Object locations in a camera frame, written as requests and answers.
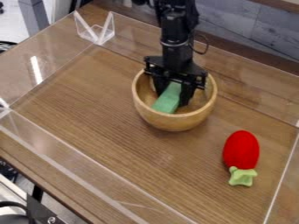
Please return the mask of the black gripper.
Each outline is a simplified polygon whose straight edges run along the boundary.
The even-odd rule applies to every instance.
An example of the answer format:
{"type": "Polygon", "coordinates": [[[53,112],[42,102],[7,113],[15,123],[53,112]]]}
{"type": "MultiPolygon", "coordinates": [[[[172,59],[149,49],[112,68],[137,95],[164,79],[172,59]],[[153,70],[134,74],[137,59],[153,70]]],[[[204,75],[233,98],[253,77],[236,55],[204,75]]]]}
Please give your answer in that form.
{"type": "Polygon", "coordinates": [[[153,88],[161,95],[169,81],[181,83],[178,106],[186,106],[194,90],[205,89],[206,71],[193,62],[193,42],[185,41],[178,45],[161,43],[162,54],[144,57],[144,72],[150,75],[153,88]]]}

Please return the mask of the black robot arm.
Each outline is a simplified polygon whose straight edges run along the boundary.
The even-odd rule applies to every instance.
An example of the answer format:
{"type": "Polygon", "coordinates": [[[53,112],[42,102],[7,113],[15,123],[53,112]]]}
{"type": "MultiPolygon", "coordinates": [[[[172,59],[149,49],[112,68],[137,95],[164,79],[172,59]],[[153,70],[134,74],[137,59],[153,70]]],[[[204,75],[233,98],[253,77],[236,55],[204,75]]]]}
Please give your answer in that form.
{"type": "Polygon", "coordinates": [[[177,83],[178,106],[186,106],[196,89],[204,89],[208,72],[193,61],[193,32],[198,24],[194,0],[153,0],[161,28],[162,54],[144,57],[144,73],[152,77],[157,95],[177,83]]]}

